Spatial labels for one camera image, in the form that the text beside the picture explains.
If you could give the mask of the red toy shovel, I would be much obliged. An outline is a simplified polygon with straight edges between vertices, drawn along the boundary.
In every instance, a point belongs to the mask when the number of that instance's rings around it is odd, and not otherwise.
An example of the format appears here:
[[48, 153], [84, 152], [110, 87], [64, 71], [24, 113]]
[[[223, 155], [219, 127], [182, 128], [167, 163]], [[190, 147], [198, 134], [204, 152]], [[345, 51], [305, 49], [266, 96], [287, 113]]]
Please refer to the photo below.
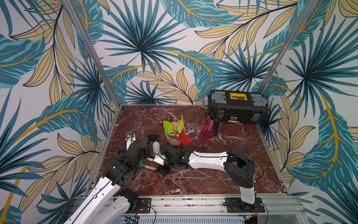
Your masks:
[[180, 134], [178, 134], [176, 140], [179, 141], [180, 143], [188, 146], [192, 142], [193, 139], [184, 133], [180, 133]]

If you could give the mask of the yellow toy shovel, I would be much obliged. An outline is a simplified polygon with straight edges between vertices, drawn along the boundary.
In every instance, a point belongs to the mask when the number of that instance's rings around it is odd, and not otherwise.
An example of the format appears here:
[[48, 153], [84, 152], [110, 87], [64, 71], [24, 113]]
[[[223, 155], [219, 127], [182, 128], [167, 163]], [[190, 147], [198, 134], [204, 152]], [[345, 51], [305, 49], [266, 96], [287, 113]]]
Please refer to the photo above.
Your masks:
[[181, 125], [181, 128], [184, 129], [185, 125], [184, 125], [183, 115], [181, 116], [180, 125]]

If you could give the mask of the green toy rake wooden handle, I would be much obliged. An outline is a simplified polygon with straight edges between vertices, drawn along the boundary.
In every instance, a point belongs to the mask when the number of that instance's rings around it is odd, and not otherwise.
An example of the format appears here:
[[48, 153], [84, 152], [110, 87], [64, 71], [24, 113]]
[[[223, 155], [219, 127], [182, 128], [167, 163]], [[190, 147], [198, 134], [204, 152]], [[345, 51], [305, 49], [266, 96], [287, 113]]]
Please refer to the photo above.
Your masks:
[[152, 170], [152, 171], [155, 171], [157, 169], [156, 167], [152, 167], [152, 166], [143, 164], [143, 161], [140, 161], [139, 167], [144, 168], [144, 169], [149, 169], [149, 170]]

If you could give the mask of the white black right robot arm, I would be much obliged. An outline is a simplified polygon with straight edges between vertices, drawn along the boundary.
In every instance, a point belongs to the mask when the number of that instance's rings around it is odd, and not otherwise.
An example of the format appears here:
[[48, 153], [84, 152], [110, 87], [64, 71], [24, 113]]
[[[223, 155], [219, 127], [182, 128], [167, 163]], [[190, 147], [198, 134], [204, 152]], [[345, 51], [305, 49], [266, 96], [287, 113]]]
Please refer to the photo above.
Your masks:
[[256, 162], [237, 149], [222, 153], [181, 152], [172, 145], [164, 145], [158, 153], [152, 152], [148, 160], [158, 164], [156, 173], [170, 174], [171, 168], [214, 169], [226, 172], [240, 189], [241, 201], [253, 205], [256, 200]]

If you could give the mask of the pink pressure spray bottle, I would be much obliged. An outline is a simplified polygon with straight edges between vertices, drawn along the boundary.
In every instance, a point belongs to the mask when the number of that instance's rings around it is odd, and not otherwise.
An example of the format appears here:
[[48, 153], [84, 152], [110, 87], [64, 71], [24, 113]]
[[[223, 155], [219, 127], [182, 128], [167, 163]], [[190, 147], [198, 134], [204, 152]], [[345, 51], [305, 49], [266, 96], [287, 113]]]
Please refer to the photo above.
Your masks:
[[206, 138], [213, 138], [218, 135], [219, 121], [208, 116], [201, 125], [200, 132]]

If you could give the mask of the white trigger spray bottle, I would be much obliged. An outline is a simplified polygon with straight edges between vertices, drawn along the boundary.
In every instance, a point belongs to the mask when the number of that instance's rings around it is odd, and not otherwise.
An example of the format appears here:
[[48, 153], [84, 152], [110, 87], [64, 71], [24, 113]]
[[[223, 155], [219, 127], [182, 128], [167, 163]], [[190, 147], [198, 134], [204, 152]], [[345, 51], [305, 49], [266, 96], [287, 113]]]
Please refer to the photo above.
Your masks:
[[152, 135], [148, 135], [147, 136], [147, 144], [149, 145], [150, 143], [152, 143], [152, 149], [153, 149], [153, 153], [155, 155], [161, 155], [160, 153], [160, 143], [158, 141], [159, 136], [152, 134]]

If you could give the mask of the green toy trowel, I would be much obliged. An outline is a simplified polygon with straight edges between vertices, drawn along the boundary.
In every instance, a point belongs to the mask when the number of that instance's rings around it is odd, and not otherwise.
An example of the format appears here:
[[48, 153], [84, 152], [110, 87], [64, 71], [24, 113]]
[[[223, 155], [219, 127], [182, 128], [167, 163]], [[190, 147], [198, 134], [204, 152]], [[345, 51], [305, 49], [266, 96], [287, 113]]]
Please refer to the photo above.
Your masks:
[[170, 134], [170, 133], [174, 133], [173, 130], [173, 124], [167, 120], [163, 121], [163, 127], [165, 129], [165, 132]]

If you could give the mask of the terracotta plastic flower pot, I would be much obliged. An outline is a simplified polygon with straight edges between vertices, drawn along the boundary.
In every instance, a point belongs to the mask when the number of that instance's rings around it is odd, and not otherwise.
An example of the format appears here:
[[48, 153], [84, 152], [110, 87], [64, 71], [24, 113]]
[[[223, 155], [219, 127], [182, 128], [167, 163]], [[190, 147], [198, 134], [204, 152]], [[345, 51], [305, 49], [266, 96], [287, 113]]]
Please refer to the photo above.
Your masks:
[[178, 122], [171, 122], [171, 123], [173, 124], [174, 133], [168, 134], [165, 132], [166, 138], [168, 140], [168, 143], [171, 144], [172, 146], [179, 146], [181, 145], [181, 143], [176, 140], [178, 136], [178, 130], [177, 130]]

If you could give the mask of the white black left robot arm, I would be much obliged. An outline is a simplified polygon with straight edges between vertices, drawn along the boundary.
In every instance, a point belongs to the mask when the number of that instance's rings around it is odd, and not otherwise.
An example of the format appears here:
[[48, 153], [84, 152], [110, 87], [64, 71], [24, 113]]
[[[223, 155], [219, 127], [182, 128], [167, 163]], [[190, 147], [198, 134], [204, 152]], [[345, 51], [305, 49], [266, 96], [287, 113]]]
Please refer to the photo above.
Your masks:
[[135, 140], [127, 150], [103, 172], [93, 191], [66, 224], [110, 224], [118, 216], [133, 211], [138, 205], [138, 195], [130, 189], [120, 192], [119, 197], [105, 210], [103, 207], [129, 180], [134, 179], [140, 162], [148, 157], [148, 145]]

